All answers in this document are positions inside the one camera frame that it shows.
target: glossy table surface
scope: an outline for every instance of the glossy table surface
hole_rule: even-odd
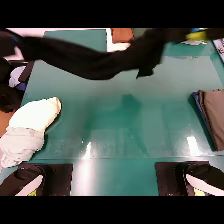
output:
[[[46,36],[106,50],[105,30]],[[62,112],[30,162],[74,163],[71,195],[158,195],[156,161],[209,160],[224,169],[224,153],[215,152],[190,96],[223,88],[224,68],[213,44],[168,44],[153,76],[136,80],[137,72],[89,81],[36,62],[23,104],[58,96]]]

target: table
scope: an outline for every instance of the table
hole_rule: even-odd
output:
[[[46,36],[106,50],[105,30]],[[215,152],[190,97],[198,89],[223,88],[223,64],[213,44],[168,44],[154,71],[138,80],[133,70],[89,81],[36,62],[23,104],[58,96],[62,112],[30,162],[72,162],[71,195],[158,195],[157,161],[209,160],[224,170],[224,153]],[[4,169],[0,181],[15,169]]]

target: folded brown fabric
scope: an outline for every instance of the folded brown fabric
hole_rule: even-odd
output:
[[[218,151],[224,150],[224,90],[204,92],[204,108]]]
[[[111,28],[112,42],[115,43],[128,43],[134,39],[132,28]]]

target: green table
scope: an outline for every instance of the green table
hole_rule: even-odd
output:
[[[105,30],[46,36],[106,50]],[[62,112],[30,162],[72,162],[72,195],[158,195],[156,161],[209,160],[224,170],[224,153],[215,152],[190,97],[198,89],[223,88],[224,69],[213,44],[168,44],[154,71],[138,80],[133,70],[89,81],[36,62],[23,104],[58,96]],[[14,169],[4,169],[0,180]]]

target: teal tabletop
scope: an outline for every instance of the teal tabletop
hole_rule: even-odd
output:
[[[45,36],[106,50],[105,30]],[[71,195],[158,195],[154,163],[209,160],[224,170],[197,111],[193,91],[223,88],[213,44],[167,44],[151,77],[137,70],[89,81],[37,61],[22,104],[57,96],[62,111],[31,163],[74,164]],[[3,169],[2,181],[16,168]]]

